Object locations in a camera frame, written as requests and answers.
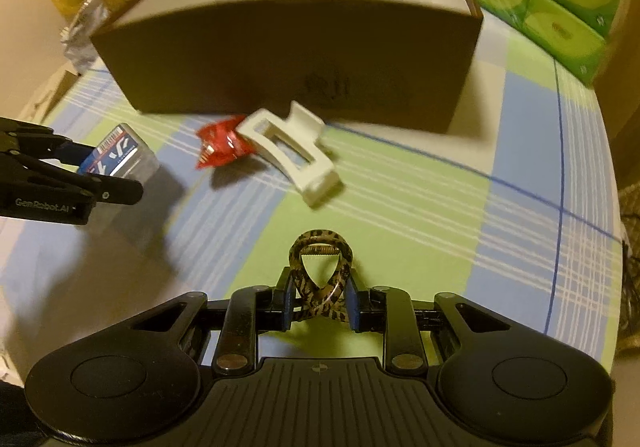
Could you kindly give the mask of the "blue floss pick box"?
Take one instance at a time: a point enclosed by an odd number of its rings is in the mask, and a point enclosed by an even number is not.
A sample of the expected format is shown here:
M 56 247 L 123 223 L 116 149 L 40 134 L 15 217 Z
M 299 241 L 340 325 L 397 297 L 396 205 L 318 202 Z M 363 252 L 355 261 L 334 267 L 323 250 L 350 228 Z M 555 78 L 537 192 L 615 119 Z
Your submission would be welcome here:
M 81 162 L 79 174 L 134 179 L 144 184 L 160 168 L 154 152 L 126 123 L 120 123 Z

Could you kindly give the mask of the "leopard print hair clip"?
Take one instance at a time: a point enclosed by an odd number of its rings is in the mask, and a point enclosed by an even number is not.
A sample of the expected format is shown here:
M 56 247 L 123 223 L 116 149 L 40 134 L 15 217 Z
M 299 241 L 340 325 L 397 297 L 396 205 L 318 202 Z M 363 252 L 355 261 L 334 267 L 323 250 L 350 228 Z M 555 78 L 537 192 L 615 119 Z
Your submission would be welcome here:
M 352 249 L 342 236 L 327 229 L 302 233 L 288 252 L 288 268 L 300 297 L 298 320 L 326 317 L 347 323 Z

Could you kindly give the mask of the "red snack packet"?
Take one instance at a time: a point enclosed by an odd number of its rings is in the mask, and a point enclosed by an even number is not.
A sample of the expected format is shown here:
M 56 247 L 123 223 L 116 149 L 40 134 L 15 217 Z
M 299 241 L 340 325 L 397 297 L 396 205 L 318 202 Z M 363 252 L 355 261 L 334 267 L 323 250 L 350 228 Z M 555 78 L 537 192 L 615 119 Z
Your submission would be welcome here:
M 256 153 L 252 143 L 236 131 L 244 120 L 245 115 L 235 115 L 208 123 L 196 132 L 201 141 L 198 168 L 221 167 Z

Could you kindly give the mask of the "white hair claw clip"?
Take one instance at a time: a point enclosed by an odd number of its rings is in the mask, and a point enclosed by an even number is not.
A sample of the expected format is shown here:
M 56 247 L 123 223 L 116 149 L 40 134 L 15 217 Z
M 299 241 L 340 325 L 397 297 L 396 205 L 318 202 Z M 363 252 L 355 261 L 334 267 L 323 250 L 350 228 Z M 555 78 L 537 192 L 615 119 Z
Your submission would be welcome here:
M 316 206 L 341 181 L 320 146 L 325 129 L 321 118 L 293 100 L 286 118 L 259 109 L 236 126 L 236 133 L 277 167 L 309 206 Z

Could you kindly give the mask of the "open small cardboard box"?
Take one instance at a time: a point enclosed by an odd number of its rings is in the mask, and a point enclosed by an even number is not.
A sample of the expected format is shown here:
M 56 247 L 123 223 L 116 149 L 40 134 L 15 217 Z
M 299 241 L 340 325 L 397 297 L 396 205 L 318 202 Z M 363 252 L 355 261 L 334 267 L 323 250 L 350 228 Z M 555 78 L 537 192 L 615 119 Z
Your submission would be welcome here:
M 22 109 L 18 118 L 24 122 L 41 124 L 78 80 L 75 68 L 66 63 L 41 84 Z

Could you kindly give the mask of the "white crumpled plastic bag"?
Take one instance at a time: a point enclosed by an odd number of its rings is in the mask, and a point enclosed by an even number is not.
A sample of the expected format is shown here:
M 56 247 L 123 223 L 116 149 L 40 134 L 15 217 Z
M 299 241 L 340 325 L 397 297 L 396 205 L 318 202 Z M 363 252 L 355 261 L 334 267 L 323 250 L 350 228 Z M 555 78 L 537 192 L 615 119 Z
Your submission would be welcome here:
M 109 16 L 105 0 L 85 0 L 72 22 L 62 29 L 63 55 L 78 74 L 84 74 L 98 58 L 91 37 Z

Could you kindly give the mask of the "checkered tablecloth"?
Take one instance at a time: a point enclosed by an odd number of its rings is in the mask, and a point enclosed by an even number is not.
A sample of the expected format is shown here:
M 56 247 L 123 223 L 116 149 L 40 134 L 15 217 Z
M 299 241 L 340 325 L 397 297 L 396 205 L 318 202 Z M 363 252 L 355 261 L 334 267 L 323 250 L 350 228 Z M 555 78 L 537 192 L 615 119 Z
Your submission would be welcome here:
M 139 204 L 99 205 L 96 227 L 2 220 L 6 380 L 182 292 L 271 285 L 312 228 L 341 233 L 370 285 L 457 292 L 612 363 L 622 230 L 598 100 L 493 16 L 446 134 L 326 130 L 342 182 L 317 208 L 262 160 L 198 168 L 204 118 L 134 111 L 102 62 L 49 120 L 87 144 L 122 122 L 160 161 Z

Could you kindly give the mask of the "brown cardboard storage box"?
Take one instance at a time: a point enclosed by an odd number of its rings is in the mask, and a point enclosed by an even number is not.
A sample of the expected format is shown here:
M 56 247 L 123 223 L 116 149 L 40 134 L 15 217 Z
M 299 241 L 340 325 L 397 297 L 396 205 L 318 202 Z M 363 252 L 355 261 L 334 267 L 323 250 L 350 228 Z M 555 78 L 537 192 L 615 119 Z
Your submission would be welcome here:
M 135 0 L 93 46 L 145 113 L 285 114 L 446 132 L 476 0 Z

